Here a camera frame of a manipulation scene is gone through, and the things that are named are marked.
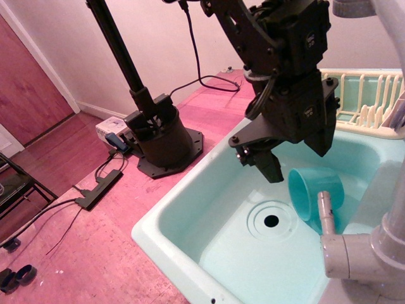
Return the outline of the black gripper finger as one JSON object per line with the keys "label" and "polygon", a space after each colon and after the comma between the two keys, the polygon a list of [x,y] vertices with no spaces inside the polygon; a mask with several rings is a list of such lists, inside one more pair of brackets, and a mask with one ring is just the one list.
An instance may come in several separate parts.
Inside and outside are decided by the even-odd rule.
{"label": "black gripper finger", "polygon": [[280,162],[270,150],[238,147],[236,151],[237,158],[243,166],[256,167],[269,183],[283,181]]}
{"label": "black gripper finger", "polygon": [[304,131],[304,143],[318,156],[323,157],[332,147],[335,125],[309,127]]}

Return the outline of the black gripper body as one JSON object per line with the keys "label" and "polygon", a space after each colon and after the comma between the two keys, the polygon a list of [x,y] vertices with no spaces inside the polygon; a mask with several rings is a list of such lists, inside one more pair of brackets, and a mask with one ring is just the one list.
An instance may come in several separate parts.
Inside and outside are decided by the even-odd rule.
{"label": "black gripper body", "polygon": [[338,101],[335,77],[321,78],[317,69],[298,79],[278,79],[261,114],[228,143],[233,148],[275,148],[304,141],[309,127],[336,126]]}

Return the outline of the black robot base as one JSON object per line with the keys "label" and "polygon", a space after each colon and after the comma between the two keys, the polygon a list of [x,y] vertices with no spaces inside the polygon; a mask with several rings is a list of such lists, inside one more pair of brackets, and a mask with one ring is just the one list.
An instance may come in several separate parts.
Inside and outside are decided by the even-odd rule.
{"label": "black robot base", "polygon": [[171,97],[153,99],[143,88],[130,91],[138,110],[124,118],[129,131],[121,136],[139,157],[138,170],[152,179],[184,171],[203,152],[203,133],[184,127]]}

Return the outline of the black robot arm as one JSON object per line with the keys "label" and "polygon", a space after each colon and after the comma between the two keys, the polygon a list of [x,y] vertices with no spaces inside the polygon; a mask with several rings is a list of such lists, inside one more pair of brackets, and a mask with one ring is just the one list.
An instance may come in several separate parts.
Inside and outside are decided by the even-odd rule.
{"label": "black robot arm", "polygon": [[[182,171],[203,150],[199,131],[184,127],[171,97],[152,98],[143,85],[104,1],[88,1],[129,85],[137,110],[125,118],[130,139],[118,148],[139,156],[138,168],[157,179]],[[327,50],[330,29],[327,1],[264,1],[247,8],[242,1],[202,1],[217,17],[244,63],[254,89],[245,112],[249,123],[229,139],[241,164],[255,166],[268,182],[283,181],[273,149],[305,143],[323,156],[332,146],[339,100],[338,80],[322,79],[317,65]]]}

